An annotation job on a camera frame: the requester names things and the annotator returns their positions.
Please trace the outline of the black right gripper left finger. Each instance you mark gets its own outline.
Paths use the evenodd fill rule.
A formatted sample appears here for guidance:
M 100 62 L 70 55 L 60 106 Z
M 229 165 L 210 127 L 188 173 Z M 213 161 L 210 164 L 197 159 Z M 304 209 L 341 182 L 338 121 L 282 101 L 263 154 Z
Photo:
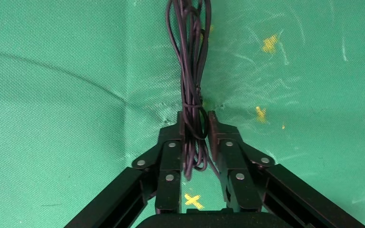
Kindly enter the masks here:
M 155 198 L 155 215 L 139 228 L 167 228 L 169 215 L 181 212 L 184 122 L 160 129 L 155 146 L 137 157 L 67 224 L 67 228 L 130 228 L 147 202 Z

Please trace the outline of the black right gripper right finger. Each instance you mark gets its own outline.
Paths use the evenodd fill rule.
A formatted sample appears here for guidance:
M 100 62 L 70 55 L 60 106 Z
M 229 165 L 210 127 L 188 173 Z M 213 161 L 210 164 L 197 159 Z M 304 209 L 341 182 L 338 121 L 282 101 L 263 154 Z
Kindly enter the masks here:
M 246 144 L 237 127 L 210 120 L 211 153 L 231 228 L 361 228 L 363 224 L 300 177 Z

